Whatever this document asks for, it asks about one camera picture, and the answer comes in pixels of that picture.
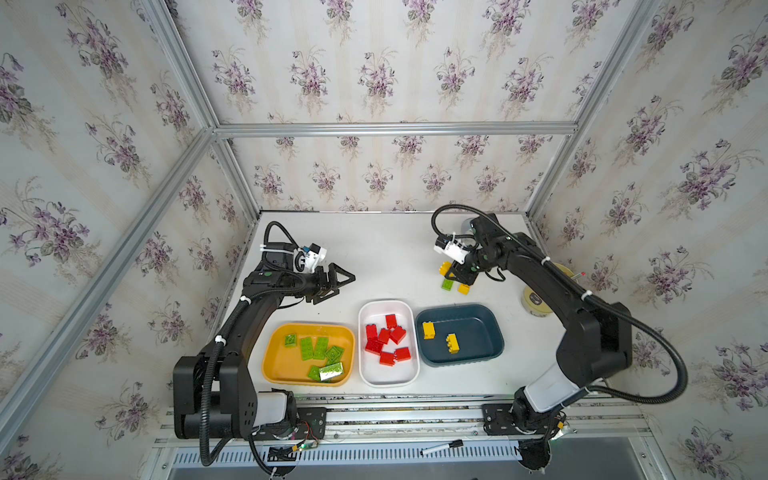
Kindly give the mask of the long green lego brick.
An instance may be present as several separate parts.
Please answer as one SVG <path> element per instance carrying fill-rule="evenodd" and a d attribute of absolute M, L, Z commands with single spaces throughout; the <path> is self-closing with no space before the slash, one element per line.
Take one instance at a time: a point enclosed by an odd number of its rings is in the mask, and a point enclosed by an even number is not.
<path fill-rule="evenodd" d="M 302 361 L 310 361 L 314 359 L 314 344 L 312 337 L 300 338 L 299 348 Z"/>

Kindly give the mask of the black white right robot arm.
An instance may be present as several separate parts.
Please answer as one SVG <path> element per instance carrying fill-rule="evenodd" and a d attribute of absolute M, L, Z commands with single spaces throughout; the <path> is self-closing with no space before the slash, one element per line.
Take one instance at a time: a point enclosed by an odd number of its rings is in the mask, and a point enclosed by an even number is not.
<path fill-rule="evenodd" d="M 554 364 L 514 395 L 508 416 L 517 431 L 548 436 L 563 409 L 592 392 L 645 405 L 670 403 L 685 393 L 688 368 L 661 333 L 634 318 L 623 304 L 608 303 L 578 285 L 532 238 L 509 231 L 494 214 L 460 204 L 458 210 L 473 216 L 468 232 L 443 232 L 437 220 L 451 208 L 437 208 L 430 219 L 436 251 L 452 261 L 446 279 L 471 286 L 481 273 L 508 272 L 543 300 L 564 329 Z M 653 339 L 670 357 L 676 380 L 668 391 L 643 396 L 603 385 L 603 380 L 632 365 L 635 330 Z"/>

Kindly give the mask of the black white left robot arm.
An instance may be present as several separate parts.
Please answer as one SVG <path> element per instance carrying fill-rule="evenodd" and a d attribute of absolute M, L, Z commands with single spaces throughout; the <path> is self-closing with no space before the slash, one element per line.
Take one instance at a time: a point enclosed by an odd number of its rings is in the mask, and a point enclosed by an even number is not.
<path fill-rule="evenodd" d="M 271 240 L 275 229 L 287 230 L 277 221 L 266 225 L 261 259 L 214 338 L 198 354 L 181 357 L 172 372 L 175 435 L 198 441 L 205 467 L 232 440 L 253 443 L 264 430 L 290 436 L 301 427 L 292 392 L 257 391 L 249 372 L 252 351 L 285 298 L 317 305 L 356 279 L 335 263 L 324 266 L 326 251 L 317 244 L 302 247 L 291 235 L 283 242 Z"/>

